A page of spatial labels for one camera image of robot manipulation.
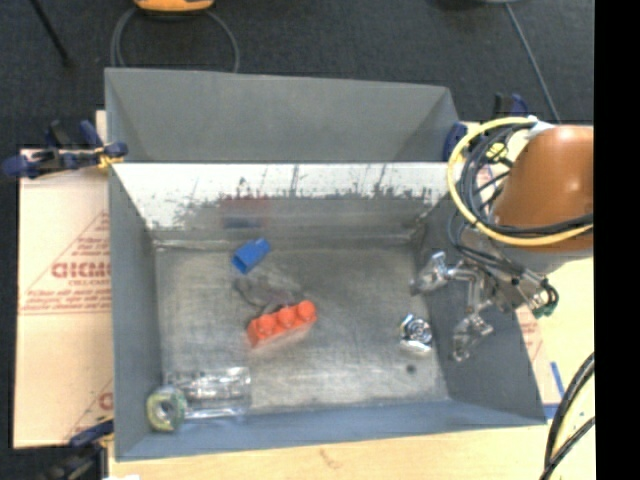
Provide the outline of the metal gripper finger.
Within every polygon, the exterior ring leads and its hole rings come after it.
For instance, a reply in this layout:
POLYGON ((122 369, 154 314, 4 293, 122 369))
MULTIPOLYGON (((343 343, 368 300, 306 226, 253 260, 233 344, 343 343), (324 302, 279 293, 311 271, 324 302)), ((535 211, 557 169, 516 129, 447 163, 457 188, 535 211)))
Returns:
POLYGON ((467 275, 447 263, 444 251, 435 252, 409 282, 412 295, 426 294, 444 287, 451 281, 464 281, 467 275))
POLYGON ((469 359, 479 344, 494 333, 494 327, 480 314, 470 314, 453 330, 451 356, 456 362, 469 359))

